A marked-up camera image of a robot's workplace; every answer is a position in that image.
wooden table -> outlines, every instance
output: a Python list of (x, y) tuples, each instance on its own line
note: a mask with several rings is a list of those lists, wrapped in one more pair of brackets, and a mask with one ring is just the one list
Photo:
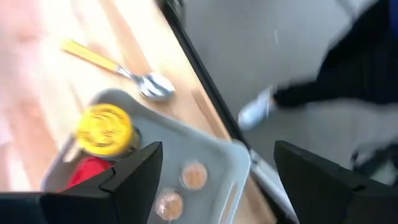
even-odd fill
[[(120, 88), (142, 104), (219, 138), (220, 117), (181, 46), (151, 0), (1, 1), (1, 190), (39, 190), (50, 163), (81, 112), (99, 91)], [(142, 99), (135, 84), (60, 50), (75, 39), (138, 74), (157, 71), (175, 85), (168, 103)], [(235, 223), (275, 223), (256, 184), (248, 179)]]

jar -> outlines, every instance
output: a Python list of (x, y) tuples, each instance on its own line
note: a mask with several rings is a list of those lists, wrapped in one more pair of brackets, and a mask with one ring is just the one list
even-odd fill
[(111, 104), (89, 107), (80, 120), (76, 138), (87, 153), (110, 161), (131, 155), (141, 143), (132, 118)]

